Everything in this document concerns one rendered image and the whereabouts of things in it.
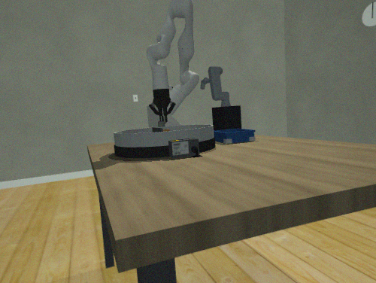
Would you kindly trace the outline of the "blue crate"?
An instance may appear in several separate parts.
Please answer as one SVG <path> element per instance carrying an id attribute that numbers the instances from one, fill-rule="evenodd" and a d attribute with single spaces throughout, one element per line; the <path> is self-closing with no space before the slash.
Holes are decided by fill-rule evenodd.
<path id="1" fill-rule="evenodd" d="M 236 142 L 251 142 L 256 141 L 253 129 L 224 129 L 215 130 L 214 137 L 216 142 L 222 142 L 225 144 Z"/>

